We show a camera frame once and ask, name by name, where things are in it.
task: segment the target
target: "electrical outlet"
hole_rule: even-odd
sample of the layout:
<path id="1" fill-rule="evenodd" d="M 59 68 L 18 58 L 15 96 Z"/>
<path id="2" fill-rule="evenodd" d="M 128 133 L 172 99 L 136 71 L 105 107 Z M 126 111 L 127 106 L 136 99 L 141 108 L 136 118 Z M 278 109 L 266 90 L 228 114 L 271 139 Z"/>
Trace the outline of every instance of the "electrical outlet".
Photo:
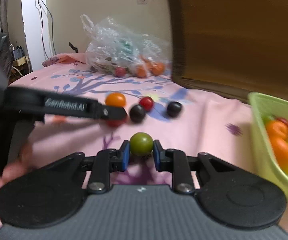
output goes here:
<path id="1" fill-rule="evenodd" d="M 148 0 L 137 0 L 137 4 L 147 4 Z"/>

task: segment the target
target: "green basket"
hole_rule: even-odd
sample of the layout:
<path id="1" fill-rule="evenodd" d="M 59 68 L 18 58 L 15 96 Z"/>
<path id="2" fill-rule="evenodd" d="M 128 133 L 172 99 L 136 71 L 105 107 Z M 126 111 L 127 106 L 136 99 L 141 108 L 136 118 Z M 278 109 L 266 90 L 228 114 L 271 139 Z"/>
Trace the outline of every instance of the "green basket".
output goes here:
<path id="1" fill-rule="evenodd" d="M 278 185 L 288 198 L 288 176 L 276 162 L 262 116 L 273 114 L 288 119 L 288 101 L 261 93 L 250 93 L 252 106 L 252 151 L 257 174 Z"/>

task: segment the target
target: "red cherry tomato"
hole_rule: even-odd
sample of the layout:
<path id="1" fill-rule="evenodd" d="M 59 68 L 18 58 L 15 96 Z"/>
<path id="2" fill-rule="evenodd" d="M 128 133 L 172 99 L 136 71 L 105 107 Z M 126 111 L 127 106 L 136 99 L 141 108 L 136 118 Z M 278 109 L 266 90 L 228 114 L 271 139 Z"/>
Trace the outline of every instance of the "red cherry tomato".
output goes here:
<path id="1" fill-rule="evenodd" d="M 123 67 L 117 67 L 117 68 L 115 69 L 114 75 L 115 75 L 116 77 L 123 77 L 123 76 L 125 76 L 125 74 L 126 74 L 126 69 L 125 69 L 125 68 L 123 68 Z"/>
<path id="2" fill-rule="evenodd" d="M 139 101 L 139 104 L 145 109 L 146 112 L 149 112 L 154 106 L 154 101 L 151 97 L 143 97 Z"/>
<path id="3" fill-rule="evenodd" d="M 287 119 L 285 119 L 283 117 L 277 117 L 275 119 L 278 120 L 278 121 L 281 121 L 282 123 L 285 123 L 287 125 L 287 127 L 288 127 L 288 120 Z"/>
<path id="4" fill-rule="evenodd" d="M 119 127 L 121 126 L 123 123 L 125 123 L 127 121 L 127 116 L 125 117 L 125 119 L 123 120 L 106 120 L 106 124 L 109 127 Z"/>

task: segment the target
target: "bed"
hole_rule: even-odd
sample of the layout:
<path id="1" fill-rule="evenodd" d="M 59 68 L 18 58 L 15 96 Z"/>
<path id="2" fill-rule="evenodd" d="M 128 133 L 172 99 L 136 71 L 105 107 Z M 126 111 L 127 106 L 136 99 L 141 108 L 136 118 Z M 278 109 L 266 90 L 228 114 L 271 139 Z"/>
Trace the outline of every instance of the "bed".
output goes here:
<path id="1" fill-rule="evenodd" d="M 101 103 L 109 93 L 119 92 L 126 97 L 127 111 L 142 96 L 150 96 L 155 106 L 142 124 L 128 122 L 118 128 L 88 119 L 46 115 L 45 124 L 36 123 L 29 136 L 33 143 L 32 167 L 44 166 L 73 152 L 92 156 L 102 149 L 119 148 L 133 134 L 146 132 L 159 139 L 164 148 L 181 149 L 189 156 L 209 152 L 254 171 L 249 105 L 215 93 L 186 89 L 172 82 L 167 73 L 149 78 L 116 78 L 92 73 L 83 53 L 59 54 L 44 65 L 47 67 L 12 85 L 97 98 Z M 183 104 L 183 112 L 176 119 L 164 115 L 170 101 Z M 196 177 L 193 178 L 198 188 Z M 152 158 L 135 160 L 126 172 L 111 175 L 112 184 L 171 184 L 171 181 L 170 173 L 155 170 Z M 288 205 L 280 224 L 288 231 Z"/>

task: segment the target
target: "orange tomato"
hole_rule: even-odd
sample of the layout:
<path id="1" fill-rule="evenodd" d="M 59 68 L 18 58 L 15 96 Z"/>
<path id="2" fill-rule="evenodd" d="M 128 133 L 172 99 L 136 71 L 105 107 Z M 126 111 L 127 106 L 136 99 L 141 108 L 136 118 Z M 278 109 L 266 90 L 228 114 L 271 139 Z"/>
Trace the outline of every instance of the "orange tomato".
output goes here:
<path id="1" fill-rule="evenodd" d="M 288 127 L 285 123 L 281 121 L 272 120 L 265 125 L 266 132 L 269 137 L 278 136 L 283 140 L 288 138 Z"/>
<path id="2" fill-rule="evenodd" d="M 163 63 L 155 63 L 152 67 L 152 73 L 154 76 L 159 76 L 164 73 L 165 65 Z"/>
<path id="3" fill-rule="evenodd" d="M 137 77 L 146 77 L 146 70 L 143 65 L 136 66 L 136 76 Z"/>
<path id="4" fill-rule="evenodd" d="M 142 61 L 145 62 L 146 68 L 151 70 L 153 65 L 151 63 L 151 61 L 149 59 L 144 58 L 143 56 L 140 55 L 140 58 L 142 59 Z"/>
<path id="5" fill-rule="evenodd" d="M 105 104 L 107 106 L 124 107 L 126 106 L 126 98 L 121 93 L 111 93 L 106 97 Z"/>
<path id="6" fill-rule="evenodd" d="M 283 169 L 288 166 L 288 143 L 281 137 L 269 138 L 278 165 Z"/>

